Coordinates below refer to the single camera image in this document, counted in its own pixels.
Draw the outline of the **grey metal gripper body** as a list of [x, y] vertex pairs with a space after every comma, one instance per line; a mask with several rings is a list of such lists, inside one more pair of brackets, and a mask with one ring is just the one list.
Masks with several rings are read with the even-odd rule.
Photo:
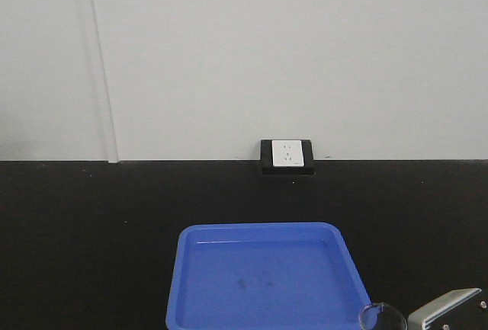
[[412, 312], [408, 329], [487, 329], [487, 290], [451, 290]]

